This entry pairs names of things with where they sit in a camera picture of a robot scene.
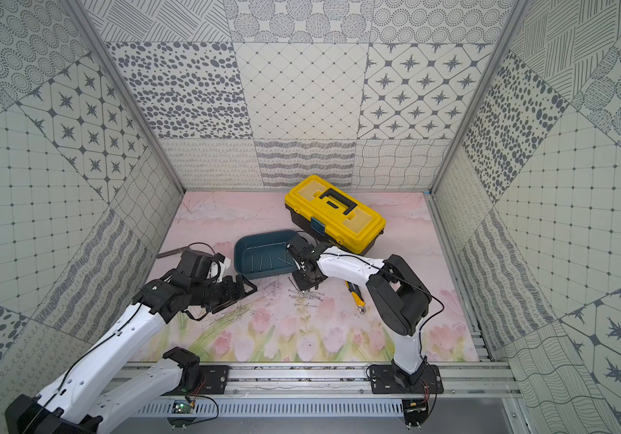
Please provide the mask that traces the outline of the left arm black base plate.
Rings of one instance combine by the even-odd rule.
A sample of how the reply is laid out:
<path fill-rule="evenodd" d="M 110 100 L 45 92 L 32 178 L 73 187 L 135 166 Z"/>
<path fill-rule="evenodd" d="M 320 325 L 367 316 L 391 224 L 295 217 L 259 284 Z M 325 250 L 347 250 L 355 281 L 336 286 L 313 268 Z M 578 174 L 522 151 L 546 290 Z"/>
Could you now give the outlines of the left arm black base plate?
<path fill-rule="evenodd" d="M 231 367 L 229 365 L 198 365 L 187 368 L 178 391 L 185 395 L 224 395 Z"/>

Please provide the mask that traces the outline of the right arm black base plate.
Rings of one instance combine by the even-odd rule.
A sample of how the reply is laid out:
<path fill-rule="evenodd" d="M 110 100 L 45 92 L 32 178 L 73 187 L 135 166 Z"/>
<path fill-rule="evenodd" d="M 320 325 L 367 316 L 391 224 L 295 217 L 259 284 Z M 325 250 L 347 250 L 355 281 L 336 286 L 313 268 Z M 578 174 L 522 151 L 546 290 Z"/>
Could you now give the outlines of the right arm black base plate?
<path fill-rule="evenodd" d="M 444 393 L 442 376 L 437 366 L 423 362 L 417 371 L 408 374 L 395 363 L 369 365 L 366 374 L 372 394 L 430 394 Z"/>

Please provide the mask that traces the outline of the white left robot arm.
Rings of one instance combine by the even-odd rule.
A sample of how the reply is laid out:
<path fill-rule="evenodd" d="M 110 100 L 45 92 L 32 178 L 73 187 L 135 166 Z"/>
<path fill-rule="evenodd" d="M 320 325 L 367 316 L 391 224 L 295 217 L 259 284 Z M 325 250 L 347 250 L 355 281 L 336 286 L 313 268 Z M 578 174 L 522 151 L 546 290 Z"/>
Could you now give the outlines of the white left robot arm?
<path fill-rule="evenodd" d="M 105 387 L 125 363 L 191 307 L 218 313 L 254 294 L 243 275 L 225 273 L 225 257 L 187 249 L 178 267 L 145 284 L 116 323 L 64 374 L 34 397 L 21 394 L 5 411 L 11 433 L 107 433 L 166 392 L 191 399 L 209 385 L 199 356 L 173 347 L 123 385 Z"/>

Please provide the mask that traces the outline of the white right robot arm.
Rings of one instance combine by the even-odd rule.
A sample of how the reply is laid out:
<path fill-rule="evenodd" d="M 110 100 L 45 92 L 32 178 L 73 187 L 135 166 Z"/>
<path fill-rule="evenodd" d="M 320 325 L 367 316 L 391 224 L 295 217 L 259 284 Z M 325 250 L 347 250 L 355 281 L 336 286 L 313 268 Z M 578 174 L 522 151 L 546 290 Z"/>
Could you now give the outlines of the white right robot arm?
<path fill-rule="evenodd" d="M 395 254 L 384 260 L 366 258 L 327 242 L 313 246 L 299 235 L 286 244 L 286 253 L 296 266 L 292 278 L 302 291 L 315 289 L 329 278 L 366 291 L 395 345 L 395 381 L 404 387 L 414 385 L 427 367 L 421 332 L 433 295 L 407 262 Z"/>

